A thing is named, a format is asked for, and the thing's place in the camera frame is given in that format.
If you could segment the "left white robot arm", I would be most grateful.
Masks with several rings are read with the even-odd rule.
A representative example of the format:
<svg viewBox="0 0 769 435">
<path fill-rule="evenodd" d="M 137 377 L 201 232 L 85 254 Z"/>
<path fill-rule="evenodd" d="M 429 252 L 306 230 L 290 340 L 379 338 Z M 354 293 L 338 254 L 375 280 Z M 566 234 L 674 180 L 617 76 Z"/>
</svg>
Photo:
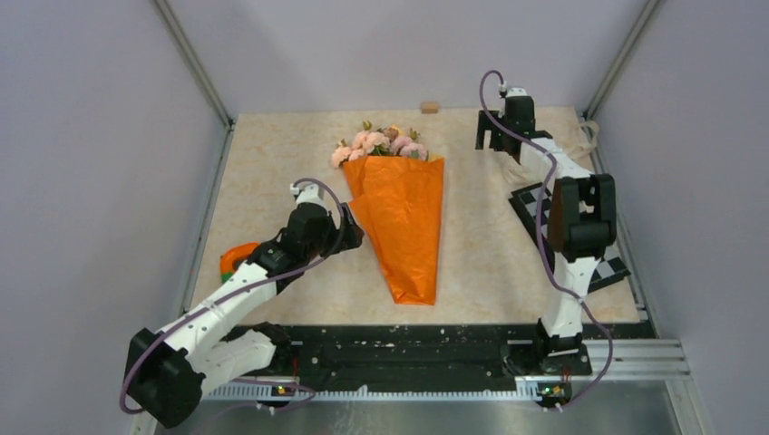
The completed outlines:
<svg viewBox="0 0 769 435">
<path fill-rule="evenodd" d="M 277 235 L 254 245 L 235 273 L 189 313 L 131 339 L 120 405 L 149 413 L 165 428 L 184 422 L 201 399 L 241 375 L 264 369 L 280 374 L 290 364 L 291 341 L 275 324 L 239 328 L 246 314 L 279 295 L 329 256 L 361 246 L 364 231 L 350 207 L 335 222 L 325 206 L 297 204 Z"/>
</svg>

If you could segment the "pink brown rose stem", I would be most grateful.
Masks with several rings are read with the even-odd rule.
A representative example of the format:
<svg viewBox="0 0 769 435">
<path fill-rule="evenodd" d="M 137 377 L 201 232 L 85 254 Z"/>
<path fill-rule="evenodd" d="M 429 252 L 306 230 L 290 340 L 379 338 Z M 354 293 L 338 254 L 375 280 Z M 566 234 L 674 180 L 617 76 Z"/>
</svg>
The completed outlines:
<svg viewBox="0 0 769 435">
<path fill-rule="evenodd" d="M 362 151 L 365 155 L 386 156 L 390 154 L 391 139 L 382 129 L 374 129 L 371 121 L 362 121 L 362 129 L 354 136 L 353 151 Z"/>
</svg>

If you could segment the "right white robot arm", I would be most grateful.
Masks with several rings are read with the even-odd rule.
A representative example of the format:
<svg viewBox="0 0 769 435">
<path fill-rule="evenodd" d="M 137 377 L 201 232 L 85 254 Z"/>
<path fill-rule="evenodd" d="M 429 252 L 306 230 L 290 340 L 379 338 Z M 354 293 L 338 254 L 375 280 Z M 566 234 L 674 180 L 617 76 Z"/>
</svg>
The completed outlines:
<svg viewBox="0 0 769 435">
<path fill-rule="evenodd" d="M 534 101 L 520 87 L 502 87 L 503 107 L 479 113 L 477 149 L 491 135 L 504 151 L 540 180 L 534 234 L 548 278 L 557 291 L 536 326 L 534 366 L 555 373 L 579 352 L 582 312 L 591 277 L 617 238 L 616 189 L 607 174 L 583 168 L 544 130 L 537 130 Z"/>
</svg>

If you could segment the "orange yellow wrapping paper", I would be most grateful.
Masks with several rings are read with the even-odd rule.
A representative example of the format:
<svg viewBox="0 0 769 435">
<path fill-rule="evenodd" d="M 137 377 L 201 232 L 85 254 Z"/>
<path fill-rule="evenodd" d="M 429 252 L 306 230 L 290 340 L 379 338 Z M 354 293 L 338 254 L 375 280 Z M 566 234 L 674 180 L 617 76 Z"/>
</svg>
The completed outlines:
<svg viewBox="0 0 769 435">
<path fill-rule="evenodd" d="M 342 164 L 349 203 L 368 236 L 393 301 L 434 305 L 445 159 L 364 157 Z"/>
</svg>

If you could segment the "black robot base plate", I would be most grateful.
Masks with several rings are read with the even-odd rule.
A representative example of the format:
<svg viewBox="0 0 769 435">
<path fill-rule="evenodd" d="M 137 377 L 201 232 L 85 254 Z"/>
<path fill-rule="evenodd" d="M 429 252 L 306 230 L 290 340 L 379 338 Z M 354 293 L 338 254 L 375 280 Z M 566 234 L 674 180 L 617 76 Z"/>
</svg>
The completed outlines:
<svg viewBox="0 0 769 435">
<path fill-rule="evenodd" d="M 534 324 L 282 325 L 283 342 L 251 376 L 284 377 L 317 392 L 503 392 L 519 376 L 596 375 L 585 351 L 541 360 Z"/>
</svg>

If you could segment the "cream printed ribbon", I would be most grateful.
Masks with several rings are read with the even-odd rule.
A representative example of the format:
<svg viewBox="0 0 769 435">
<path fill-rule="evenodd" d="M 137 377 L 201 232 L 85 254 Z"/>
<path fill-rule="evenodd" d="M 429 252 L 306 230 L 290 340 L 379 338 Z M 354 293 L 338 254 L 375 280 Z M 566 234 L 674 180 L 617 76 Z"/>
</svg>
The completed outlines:
<svg viewBox="0 0 769 435">
<path fill-rule="evenodd" d="M 556 167 L 547 183 L 548 189 L 553 188 L 556 179 L 588 178 L 594 173 L 593 166 L 589 163 L 589 154 L 597 147 L 597 141 L 588 139 L 584 127 L 594 132 L 598 125 L 594 121 L 586 121 L 572 126 L 566 135 L 565 144 L 556 138 L 532 138 L 544 152 L 523 143 L 518 160 L 510 156 L 499 158 L 503 179 L 509 184 L 520 186 L 541 183 L 551 169 L 550 158 L 555 159 Z"/>
</svg>

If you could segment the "pink cream rose stem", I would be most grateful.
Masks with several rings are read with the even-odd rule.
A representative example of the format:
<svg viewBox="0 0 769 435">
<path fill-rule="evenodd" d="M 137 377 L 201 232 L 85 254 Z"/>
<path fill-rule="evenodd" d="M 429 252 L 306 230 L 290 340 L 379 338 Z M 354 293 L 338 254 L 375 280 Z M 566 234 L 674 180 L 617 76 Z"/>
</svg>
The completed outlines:
<svg viewBox="0 0 769 435">
<path fill-rule="evenodd" d="M 402 135 L 402 131 L 399 127 L 396 125 L 390 125 L 384 129 L 382 129 L 382 133 L 385 135 L 385 137 L 390 141 L 393 142 L 396 140 L 399 136 Z"/>
</svg>

